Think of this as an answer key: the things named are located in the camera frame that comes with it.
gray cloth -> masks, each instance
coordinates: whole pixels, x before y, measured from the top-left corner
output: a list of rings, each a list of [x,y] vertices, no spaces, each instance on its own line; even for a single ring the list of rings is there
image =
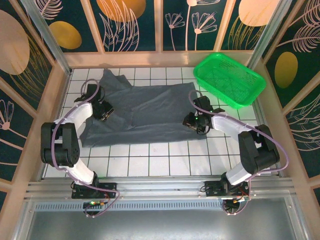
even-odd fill
[[[193,83],[162,86],[131,86],[124,75],[114,76],[105,69],[100,85],[104,99],[114,107],[105,121],[90,117],[80,136],[84,147],[117,144],[166,143],[201,140],[206,137],[182,125],[194,111],[188,93]]]

green plastic basket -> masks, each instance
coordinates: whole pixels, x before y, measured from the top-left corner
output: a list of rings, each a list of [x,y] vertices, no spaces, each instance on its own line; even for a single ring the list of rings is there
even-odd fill
[[[222,53],[212,53],[193,71],[198,84],[234,109],[249,106],[266,87],[262,76]]]

white tile floor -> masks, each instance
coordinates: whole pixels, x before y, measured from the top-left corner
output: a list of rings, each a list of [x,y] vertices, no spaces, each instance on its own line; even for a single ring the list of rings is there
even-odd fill
[[[227,106],[198,86],[193,69],[146,67],[112,68],[111,71],[116,76],[125,75],[133,86],[194,83],[197,90],[209,97],[214,108],[221,107],[229,115],[257,125],[252,106],[239,110]],[[61,115],[64,116],[74,105],[74,100],[80,97],[81,85],[85,80],[100,80],[102,75],[102,68],[75,69]],[[99,177],[221,175],[240,162],[237,141],[217,130],[211,130],[205,140],[81,148],[80,153],[82,161]],[[43,177],[65,177],[65,174],[46,166]]]

yellow circle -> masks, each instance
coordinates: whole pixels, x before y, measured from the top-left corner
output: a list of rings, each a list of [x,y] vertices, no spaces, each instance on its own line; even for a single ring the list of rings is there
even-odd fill
[[[282,89],[289,87],[298,71],[298,59],[292,53],[285,51],[276,61],[274,68],[275,83]]]
[[[104,15],[117,22],[129,22],[132,19],[128,16],[130,9],[136,18],[139,18],[146,9],[146,0],[96,0],[96,3]]]
[[[7,74],[21,74],[30,57],[28,35],[10,14],[0,10],[0,69]]]
[[[250,27],[266,25],[274,13],[279,0],[242,0],[239,5],[239,18]]]
[[[60,47],[65,49],[76,49],[82,43],[78,30],[65,21],[55,21],[49,26],[55,40]]]

robotic arm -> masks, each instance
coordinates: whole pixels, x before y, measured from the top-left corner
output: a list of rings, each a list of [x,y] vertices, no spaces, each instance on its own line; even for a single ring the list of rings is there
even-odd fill
[[[99,87],[98,94],[93,99],[78,106],[67,118],[60,118],[42,125],[41,160],[54,167],[51,149],[53,129],[63,119],[55,136],[55,141],[62,137],[62,143],[54,143],[55,159],[59,168],[64,168],[72,177],[93,188],[114,190],[117,186],[116,183],[99,183],[97,174],[88,169],[82,162],[78,143],[77,130],[87,118],[93,116],[100,121],[106,121],[114,111],[110,103],[104,101],[103,97],[99,98],[101,90],[102,88]],[[87,93],[74,102],[77,104],[77,102],[85,101],[96,91],[96,84],[88,84]],[[198,134],[207,134],[210,129],[216,129],[239,142],[240,163],[223,173],[220,181],[206,181],[203,186],[208,197],[229,196],[229,200],[225,200],[226,204],[231,209],[237,209],[240,206],[237,197],[241,194],[242,196],[244,194],[249,196],[250,190],[246,180],[277,163],[280,159],[278,150],[273,142],[261,134],[228,119],[223,109],[213,109],[206,96],[195,99],[193,103],[200,109],[218,115],[212,116],[212,114],[196,110],[195,113],[190,112],[184,118],[183,125],[193,129]],[[266,125],[256,126],[255,128],[271,136]],[[73,199],[105,198],[104,192],[91,189],[80,182],[76,181],[72,187],[71,197]],[[109,197],[115,198],[116,194],[110,193]]]

